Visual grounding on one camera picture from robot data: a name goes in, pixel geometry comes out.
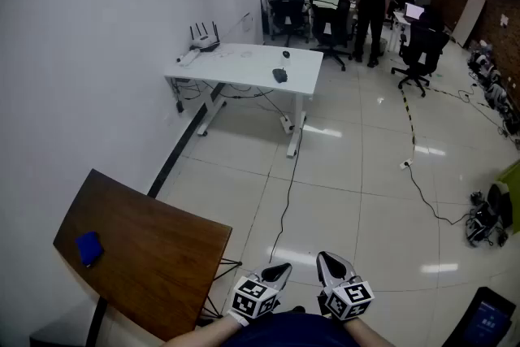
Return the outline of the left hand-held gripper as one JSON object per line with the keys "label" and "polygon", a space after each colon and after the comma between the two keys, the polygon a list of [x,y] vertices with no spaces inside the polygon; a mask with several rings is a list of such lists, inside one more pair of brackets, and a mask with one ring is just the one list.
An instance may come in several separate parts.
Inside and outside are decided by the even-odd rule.
{"label": "left hand-held gripper", "polygon": [[246,319],[272,312],[292,270],[289,262],[271,262],[242,276],[233,289],[230,309]]}

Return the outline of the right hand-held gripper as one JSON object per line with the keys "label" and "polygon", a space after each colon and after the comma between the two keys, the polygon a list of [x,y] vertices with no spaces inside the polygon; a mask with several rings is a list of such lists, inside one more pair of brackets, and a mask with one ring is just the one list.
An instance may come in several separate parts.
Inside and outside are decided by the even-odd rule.
{"label": "right hand-held gripper", "polygon": [[318,295],[322,316],[349,321],[367,311],[375,295],[369,283],[356,274],[348,260],[321,251],[316,257],[316,264],[318,279],[323,286]]}

